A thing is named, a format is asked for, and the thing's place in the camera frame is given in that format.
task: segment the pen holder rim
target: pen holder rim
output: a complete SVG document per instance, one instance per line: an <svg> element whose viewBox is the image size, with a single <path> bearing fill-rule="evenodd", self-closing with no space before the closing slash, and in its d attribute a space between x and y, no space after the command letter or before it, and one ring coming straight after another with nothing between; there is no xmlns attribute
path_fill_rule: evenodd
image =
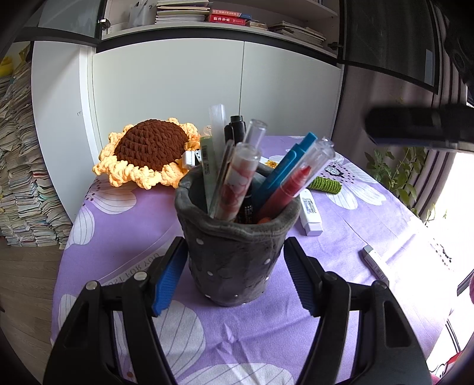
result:
<svg viewBox="0 0 474 385"><path fill-rule="evenodd" d="M257 172L263 176L268 176L271 171L272 169L268 166L258 165ZM200 175L202 175L201 165L191 169L180 181L176 189L174 205L177 212L187 217L193 217L196 221L196 226L209 235L221 237L222 233L225 232L227 238L250 243L255 242L259 238L267 239L269 230L271 230L273 237L279 237L288 233L299 217L299 200L294 198L276 218L262 224L249 225L209 218L207 213L192 203L189 197L192 183ZM296 209L298 209L298 216L295 220L294 210Z"/></svg>

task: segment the pen cup on shelf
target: pen cup on shelf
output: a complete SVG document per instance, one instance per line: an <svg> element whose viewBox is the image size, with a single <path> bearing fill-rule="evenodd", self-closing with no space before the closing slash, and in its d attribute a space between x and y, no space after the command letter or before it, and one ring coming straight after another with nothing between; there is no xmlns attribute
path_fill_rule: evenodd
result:
<svg viewBox="0 0 474 385"><path fill-rule="evenodd" d="M264 165L257 169L264 176L271 171ZM210 218L201 166L180 181L174 205L188 243L189 268L196 286L220 306L242 305L265 291L286 234L300 214L299 201L294 199L278 217L264 224Z"/></svg>

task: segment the blue pen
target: blue pen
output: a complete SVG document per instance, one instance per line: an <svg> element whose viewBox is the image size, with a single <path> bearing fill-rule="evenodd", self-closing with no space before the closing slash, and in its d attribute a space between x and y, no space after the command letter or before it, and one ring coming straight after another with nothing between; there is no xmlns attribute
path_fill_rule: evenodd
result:
<svg viewBox="0 0 474 385"><path fill-rule="evenodd" d="M270 198L278 186L280 186L282 180L296 166L316 139L318 139L316 135L310 132L300 143L295 144L291 150L288 151L276 169L265 179L257 192L253 194L254 212L257 212L268 198Z"/></svg>

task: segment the screw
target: screw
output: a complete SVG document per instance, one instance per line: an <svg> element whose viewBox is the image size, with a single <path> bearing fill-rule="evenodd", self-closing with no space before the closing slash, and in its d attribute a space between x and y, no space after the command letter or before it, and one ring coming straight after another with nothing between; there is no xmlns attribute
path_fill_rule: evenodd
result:
<svg viewBox="0 0 474 385"><path fill-rule="evenodd" d="M337 280L337 275L336 273L329 271L327 273L324 273L324 278L326 278L328 281L335 281Z"/></svg>
<svg viewBox="0 0 474 385"><path fill-rule="evenodd" d="M384 281L375 281L374 285L380 287L381 289L387 288L387 284Z"/></svg>
<svg viewBox="0 0 474 385"><path fill-rule="evenodd" d="M97 282L96 281L89 281L86 283L86 289L87 290L95 290L97 287Z"/></svg>
<svg viewBox="0 0 474 385"><path fill-rule="evenodd" d="M135 273L133 275L133 278L135 279L135 281L144 281L146 280L146 277L148 277L148 274L145 273L144 271L139 271L138 273Z"/></svg>

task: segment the purple tablecloth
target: purple tablecloth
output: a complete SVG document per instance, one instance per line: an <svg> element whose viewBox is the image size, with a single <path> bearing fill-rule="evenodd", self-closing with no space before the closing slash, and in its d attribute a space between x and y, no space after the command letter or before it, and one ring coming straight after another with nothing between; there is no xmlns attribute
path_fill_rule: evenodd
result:
<svg viewBox="0 0 474 385"><path fill-rule="evenodd" d="M266 137L263 156L279 160L301 137ZM447 261L421 221L374 179L342 156L323 172L343 184L338 195L313 192L324 232L297 237L325 270L350 282L375 277L360 251L370 244L392 267L392 291L426 356L431 352L456 296ZM53 301L52 341L85 283L123 282L164 254L182 235L174 209L174 189L150 191L127 183L120 188L99 178L91 186L64 252ZM123 375L134 380L121 314L114 315ZM358 315L349 319L338 380L349 377ZM171 370L180 384L293 384L310 349L318 319L298 299L281 256L266 292L237 308L220 308L198 293L185 268L170 308L155 327Z"/></svg>

